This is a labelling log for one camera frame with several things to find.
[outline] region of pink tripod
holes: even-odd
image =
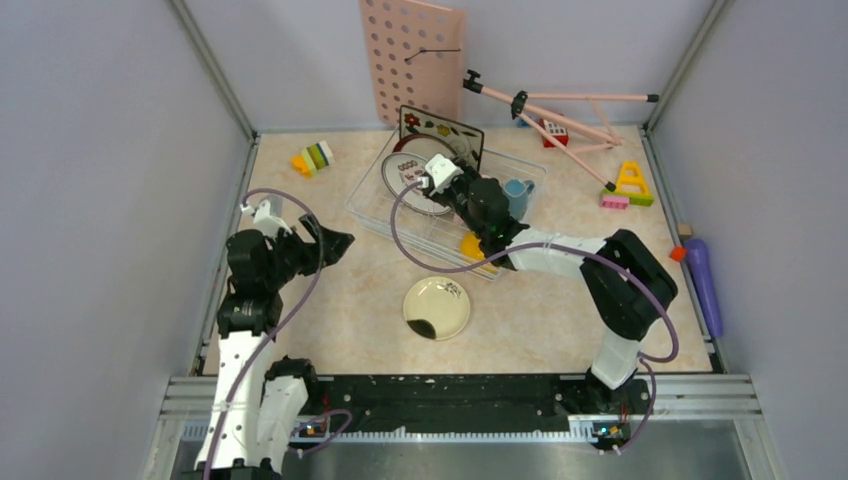
[[[592,175],[597,179],[601,184],[606,187],[609,191],[615,191],[615,183],[605,179],[601,176],[600,173],[596,172],[595,169],[586,164],[580,157],[577,156],[578,153],[586,153],[593,152],[596,150],[606,150],[608,148],[617,147],[619,145],[624,144],[624,139],[619,137],[615,130],[612,129],[612,126],[607,120],[606,115],[604,115],[603,110],[601,110],[600,105],[598,105],[598,101],[620,101],[620,102],[651,102],[656,103],[659,100],[659,95],[595,95],[595,94],[561,94],[561,93],[527,93],[525,91],[518,92],[518,95],[514,97],[510,97],[509,95],[499,92],[493,88],[485,87],[483,84],[479,83],[477,79],[480,78],[480,74],[469,70],[468,78],[463,80],[462,86],[468,90],[471,90],[474,93],[480,93],[486,95],[487,97],[492,97],[496,100],[500,100],[504,103],[509,104],[512,107],[512,118],[520,118],[524,120],[527,125],[535,128],[546,140],[551,142],[555,147],[562,150],[563,153],[568,155],[569,158],[577,162],[578,165],[583,167],[589,175]],[[537,107],[535,105],[531,105],[527,103],[528,99],[531,98],[541,98],[541,99],[551,99],[551,100],[585,100],[588,101],[592,106],[592,109],[595,110],[595,113],[598,115],[598,118],[601,119],[601,122],[606,127],[606,131],[601,129],[591,127],[584,123],[580,123],[577,120],[568,118],[566,116],[560,115],[558,113],[554,113],[550,110],[546,110],[541,107]],[[595,145],[589,145],[587,147],[580,147],[569,149],[565,145],[563,145],[559,140],[554,138],[553,135],[548,133],[541,125],[537,124],[533,121],[529,116],[527,116],[524,111],[528,111],[535,115],[538,115],[549,122],[553,122],[557,125],[560,125],[563,128],[567,128],[573,132],[577,132],[580,135],[588,138],[589,140],[593,140],[597,142]]]

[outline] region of beige marble table surface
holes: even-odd
[[[637,128],[617,127],[617,131],[626,140],[624,146],[583,158],[612,180],[622,162],[639,162],[656,197]],[[277,357],[309,358],[320,374],[584,372],[598,352],[605,327],[582,279],[505,272],[491,282],[471,273],[447,275],[470,296],[472,313],[466,328],[436,342],[406,325],[401,315],[406,291],[432,274],[404,258],[391,240],[366,230],[345,209],[345,200],[390,135],[389,131],[359,131],[262,136],[250,188],[273,187],[294,194],[313,209],[322,225],[356,236],[346,256],[321,274],[312,297],[277,337]],[[291,168],[289,158],[320,140],[329,143],[335,162],[306,179]],[[586,143],[575,135],[571,145],[581,144]],[[669,308],[680,338],[680,355],[655,368],[710,370],[681,268],[668,258],[672,240],[659,198],[647,208],[600,208],[601,186],[556,149],[543,148],[538,134],[530,129],[487,130],[486,147],[547,167],[530,219],[533,227],[578,237],[606,237],[619,228],[638,234],[680,290]],[[301,213],[286,204],[284,217],[290,225],[296,225]],[[242,228],[247,225],[243,219]],[[284,315],[308,282],[297,277],[281,290]],[[645,351],[664,356],[670,344],[662,321],[655,322]],[[217,365],[213,339],[204,373],[215,374]]]

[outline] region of cream plate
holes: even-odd
[[[420,155],[410,152],[395,152],[383,160],[380,171],[383,174],[383,181],[386,186],[389,187],[394,196],[398,196],[401,190],[409,184],[415,183],[418,177],[424,174],[424,165],[426,164],[427,160]],[[425,215],[444,215],[450,211],[450,207],[443,207],[430,200],[418,189],[404,195],[402,201],[409,208]]]
[[[453,337],[465,328],[470,316],[468,293],[450,278],[425,278],[413,285],[403,299],[406,324],[430,340]]]

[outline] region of red flower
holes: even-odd
[[[403,116],[403,121],[410,127],[420,127],[421,120],[412,113],[407,113]]]

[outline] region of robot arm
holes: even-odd
[[[309,360],[284,357],[271,364],[274,350],[257,352],[280,320],[283,301],[279,290],[296,275],[314,274],[323,246],[323,265],[337,263],[353,243],[353,235],[322,227],[304,215],[300,223],[322,243],[306,243],[281,218],[282,202],[268,197],[253,213],[254,229],[227,240],[227,263],[232,275],[217,313],[219,369],[212,418],[195,471],[185,479],[202,478],[205,462],[217,436],[211,478],[279,478],[296,418],[318,382]],[[227,395],[252,355],[233,401]],[[215,426],[226,410],[223,428]]]
[[[509,200],[496,179],[483,178],[472,167],[461,161],[455,164],[442,155],[433,157],[425,171],[425,195],[450,206],[462,218],[480,239],[480,250],[486,257],[522,244],[562,245],[595,253],[629,270],[663,308],[677,296],[677,285],[633,232],[618,230],[606,239],[541,232],[510,216]],[[493,263],[517,271],[582,277],[607,327],[587,381],[600,390],[612,391],[633,376],[642,340],[659,318],[635,285],[597,261],[549,248],[518,250]],[[605,393],[601,392],[600,397],[605,397]]]

